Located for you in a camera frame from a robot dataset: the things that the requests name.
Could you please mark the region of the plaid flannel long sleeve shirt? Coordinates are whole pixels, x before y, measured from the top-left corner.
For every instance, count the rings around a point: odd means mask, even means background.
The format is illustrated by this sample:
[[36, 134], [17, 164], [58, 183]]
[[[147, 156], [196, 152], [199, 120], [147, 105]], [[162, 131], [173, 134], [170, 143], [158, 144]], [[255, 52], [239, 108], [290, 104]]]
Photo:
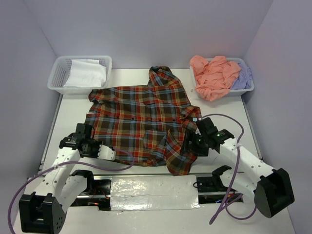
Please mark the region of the plaid flannel long sleeve shirt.
[[185, 132], [197, 129], [201, 110], [170, 68], [151, 67], [148, 76], [146, 85], [92, 90], [85, 122], [96, 140], [117, 149], [116, 162], [166, 166], [173, 175], [187, 175], [196, 156], [181, 148]]

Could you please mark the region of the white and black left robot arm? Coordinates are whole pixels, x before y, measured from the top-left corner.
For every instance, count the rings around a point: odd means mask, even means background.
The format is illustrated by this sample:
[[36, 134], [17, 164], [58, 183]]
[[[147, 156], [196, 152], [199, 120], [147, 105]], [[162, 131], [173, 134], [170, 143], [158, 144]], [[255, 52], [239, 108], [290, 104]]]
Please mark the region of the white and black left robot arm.
[[95, 190], [92, 171], [74, 170], [82, 157], [97, 157], [100, 143], [92, 137], [93, 127], [79, 123], [76, 131], [61, 140], [52, 169], [29, 195], [19, 200], [21, 230], [24, 233], [58, 234], [68, 208], [81, 194]]

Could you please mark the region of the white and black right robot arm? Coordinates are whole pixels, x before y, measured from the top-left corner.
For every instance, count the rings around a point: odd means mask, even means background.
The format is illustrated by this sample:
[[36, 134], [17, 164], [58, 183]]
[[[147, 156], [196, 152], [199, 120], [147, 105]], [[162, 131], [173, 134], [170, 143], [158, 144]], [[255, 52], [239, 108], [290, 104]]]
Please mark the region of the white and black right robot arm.
[[286, 170], [276, 169], [240, 144], [228, 130], [218, 130], [209, 116], [196, 121], [197, 129], [187, 130], [181, 151], [206, 157], [216, 151], [225, 162], [233, 163], [215, 169], [211, 176], [201, 176], [193, 184], [199, 193], [225, 192], [220, 210], [240, 199], [247, 199], [267, 218], [295, 201], [291, 180]]

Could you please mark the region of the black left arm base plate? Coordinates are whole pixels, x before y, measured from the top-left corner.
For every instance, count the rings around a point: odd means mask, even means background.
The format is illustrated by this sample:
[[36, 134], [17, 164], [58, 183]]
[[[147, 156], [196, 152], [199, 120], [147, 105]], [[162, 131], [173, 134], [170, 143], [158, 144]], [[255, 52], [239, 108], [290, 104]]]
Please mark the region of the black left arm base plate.
[[82, 191], [71, 207], [98, 207], [100, 211], [110, 211], [110, 179], [95, 179], [92, 171], [75, 170], [71, 176], [80, 176], [87, 179], [87, 187]]

